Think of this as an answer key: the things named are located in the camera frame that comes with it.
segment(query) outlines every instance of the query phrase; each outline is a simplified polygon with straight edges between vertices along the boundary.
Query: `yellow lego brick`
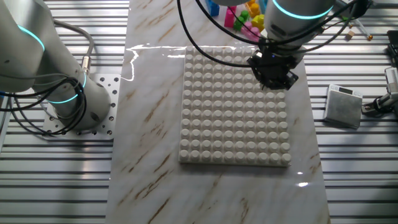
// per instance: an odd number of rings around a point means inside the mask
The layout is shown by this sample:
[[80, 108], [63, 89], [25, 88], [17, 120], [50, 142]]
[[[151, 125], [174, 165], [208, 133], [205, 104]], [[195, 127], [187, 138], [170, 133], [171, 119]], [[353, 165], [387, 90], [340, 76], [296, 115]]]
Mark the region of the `yellow lego brick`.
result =
[[260, 32], [264, 29], [264, 15], [260, 14], [255, 16], [255, 18], [251, 21], [253, 27], [257, 27]]

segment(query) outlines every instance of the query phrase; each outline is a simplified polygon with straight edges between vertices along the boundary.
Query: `metal mounting plate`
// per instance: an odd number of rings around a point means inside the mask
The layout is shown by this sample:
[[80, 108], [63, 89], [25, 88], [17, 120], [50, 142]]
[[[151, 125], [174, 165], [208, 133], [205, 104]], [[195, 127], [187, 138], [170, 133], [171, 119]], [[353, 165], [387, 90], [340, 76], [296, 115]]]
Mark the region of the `metal mounting plate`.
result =
[[[111, 106], [106, 118], [96, 127], [86, 131], [70, 131], [65, 135], [57, 137], [46, 136], [45, 139], [51, 141], [64, 141], [64, 140], [112, 140], [114, 137], [114, 130], [116, 126], [116, 114], [118, 111], [119, 89], [121, 76], [118, 74], [90, 74], [91, 79], [103, 85], [111, 97]], [[47, 111], [50, 114], [55, 112], [53, 107], [49, 104]], [[44, 130], [55, 132], [64, 125], [56, 119], [51, 120], [49, 115], [45, 115]]]

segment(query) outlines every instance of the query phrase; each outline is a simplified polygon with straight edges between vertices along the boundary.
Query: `black cable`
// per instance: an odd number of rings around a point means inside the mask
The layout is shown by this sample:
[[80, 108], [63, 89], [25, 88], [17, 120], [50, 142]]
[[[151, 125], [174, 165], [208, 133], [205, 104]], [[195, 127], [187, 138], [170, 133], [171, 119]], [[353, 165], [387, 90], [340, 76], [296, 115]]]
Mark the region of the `black cable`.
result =
[[77, 82], [78, 82], [78, 81], [77, 81], [76, 78], [66, 78], [66, 79], [64, 79], [62, 82], [60, 82], [59, 84], [57, 84], [57, 85], [55, 85], [53, 88], [51, 88], [50, 91], [48, 91], [41, 99], [39, 99], [39, 100], [36, 101], [35, 103], [32, 103], [32, 104], [30, 104], [30, 105], [28, 105], [28, 106], [24, 106], [24, 107], [21, 107], [21, 108], [18, 108], [18, 109], [1, 109], [1, 108], [0, 108], [0, 111], [11, 112], [11, 111], [20, 111], [20, 110], [26, 110], [26, 109], [32, 108], [32, 107], [38, 105], [39, 103], [43, 102], [43, 101], [44, 101], [46, 98], [48, 98], [59, 86], [63, 85], [64, 83], [71, 83], [71, 84], [73, 85], [73, 84], [76, 84]]
[[77, 26], [73, 26], [73, 25], [67, 24], [66, 22], [58, 21], [56, 19], [54, 19], [54, 24], [58, 25], [58, 26], [62, 26], [64, 28], [66, 28], [66, 29], [75, 31], [75, 32], [83, 35], [84, 37], [86, 37], [88, 39], [89, 46], [88, 46], [88, 50], [87, 50], [87, 53], [85, 54], [85, 56], [90, 56], [91, 55], [91, 53], [93, 52], [93, 49], [94, 49], [94, 40], [93, 40], [92, 36], [89, 33], [87, 33], [87, 31], [85, 31], [85, 30], [83, 30], [83, 29], [81, 29], [81, 28], [79, 28]]
[[349, 7], [353, 6], [355, 3], [357, 3], [359, 0], [354, 0], [351, 1], [350, 3], [348, 3], [346, 6], [342, 7], [341, 9], [339, 9], [337, 12], [335, 12], [332, 16], [330, 16], [328, 19], [324, 20], [323, 22], [315, 25], [314, 27], [312, 27], [311, 29], [307, 30], [306, 32], [304, 32], [303, 34], [300, 34], [296, 37], [293, 37], [291, 39], [287, 39], [287, 40], [282, 40], [282, 41], [278, 41], [278, 42], [269, 42], [269, 43], [260, 43], [260, 42], [255, 42], [255, 41], [251, 41], [251, 40], [247, 40], [244, 39], [238, 35], [235, 35], [234, 33], [230, 32], [228, 29], [225, 29], [223, 26], [221, 26], [220, 24], [217, 23], [217, 21], [215, 21], [210, 15], [209, 13], [206, 11], [206, 9], [203, 7], [203, 5], [201, 4], [200, 0], [195, 0], [199, 6], [199, 8], [201, 9], [201, 11], [204, 13], [204, 15], [210, 20], [210, 22], [212, 22], [215, 26], [217, 26], [219, 29], [221, 29], [223, 32], [225, 32], [226, 34], [230, 35], [231, 37], [234, 37], [235, 39], [238, 39], [240, 41], [243, 41], [245, 43], [248, 44], [254, 44], [254, 45], [262, 45], [262, 46], [272, 46], [272, 45], [283, 45], [283, 44], [288, 44], [291, 43], [293, 41], [299, 40], [309, 34], [311, 34], [312, 32], [316, 31], [317, 29], [321, 28], [322, 26], [324, 26], [326, 23], [328, 23], [329, 21], [331, 21], [332, 19], [336, 18], [337, 16], [339, 16], [342, 12], [344, 12], [345, 10], [347, 10]]
[[232, 15], [234, 15], [235, 19], [239, 21], [250, 33], [255, 35], [256, 37], [262, 38], [261, 35], [255, 34], [251, 29], [249, 29], [246, 25], [244, 25], [244, 22], [240, 21], [235, 12], [231, 9], [231, 7], [228, 6], [228, 9], [232, 12]]
[[337, 25], [337, 24], [341, 24], [342, 22], [345, 22], [346, 20], [344, 19], [344, 20], [342, 20], [342, 21], [338, 21], [338, 22], [336, 22], [336, 23], [334, 23], [333, 25], [330, 25], [330, 26], [328, 26], [328, 27], [326, 27], [326, 28], [324, 28], [324, 30], [323, 31], [325, 31], [325, 30], [327, 30], [327, 29], [329, 29], [329, 28], [332, 28], [332, 27], [334, 27], [335, 25]]

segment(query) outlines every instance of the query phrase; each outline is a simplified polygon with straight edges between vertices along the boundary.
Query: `wire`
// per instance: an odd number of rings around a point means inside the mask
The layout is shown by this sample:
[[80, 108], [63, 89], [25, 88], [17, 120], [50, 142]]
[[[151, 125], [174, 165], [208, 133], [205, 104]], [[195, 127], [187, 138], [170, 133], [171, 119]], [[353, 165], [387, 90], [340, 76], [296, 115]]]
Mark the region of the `wire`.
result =
[[244, 22], [240, 21], [235, 12], [231, 9], [231, 7], [228, 6], [228, 9], [232, 12], [232, 15], [234, 15], [235, 19], [239, 21], [250, 33], [255, 35], [256, 37], [262, 38], [261, 35], [255, 34], [251, 29], [249, 29], [246, 25], [244, 25]]
[[86, 37], [88, 39], [89, 46], [88, 46], [88, 50], [87, 50], [87, 53], [85, 54], [85, 56], [90, 56], [91, 55], [91, 53], [93, 52], [93, 49], [94, 49], [94, 40], [93, 40], [92, 36], [89, 33], [87, 33], [87, 31], [85, 31], [85, 30], [83, 30], [83, 29], [81, 29], [81, 28], [79, 28], [77, 26], [73, 26], [73, 25], [67, 24], [66, 22], [58, 21], [56, 19], [54, 19], [54, 24], [58, 25], [58, 26], [62, 26], [64, 28], [66, 28], [66, 29], [75, 31], [75, 32], [83, 35], [84, 37]]
[[346, 20], [344, 19], [344, 20], [342, 20], [342, 21], [338, 21], [338, 22], [336, 22], [336, 23], [334, 23], [333, 25], [330, 25], [330, 26], [328, 26], [328, 27], [326, 27], [326, 28], [324, 28], [324, 30], [323, 31], [325, 31], [325, 30], [327, 30], [327, 29], [329, 29], [329, 28], [332, 28], [332, 27], [334, 27], [335, 25], [337, 25], [337, 24], [341, 24], [342, 22], [345, 22]]

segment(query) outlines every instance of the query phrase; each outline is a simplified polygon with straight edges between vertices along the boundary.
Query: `marble table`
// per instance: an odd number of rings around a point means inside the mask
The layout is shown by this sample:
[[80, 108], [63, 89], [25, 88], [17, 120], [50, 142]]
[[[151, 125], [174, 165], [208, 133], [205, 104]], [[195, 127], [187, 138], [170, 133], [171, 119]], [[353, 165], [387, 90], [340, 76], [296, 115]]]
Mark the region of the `marble table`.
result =
[[[243, 46], [182, 4], [200, 45]], [[187, 45], [175, 1], [130, 2], [106, 223], [329, 223], [303, 62], [286, 95], [292, 166], [178, 163]]]

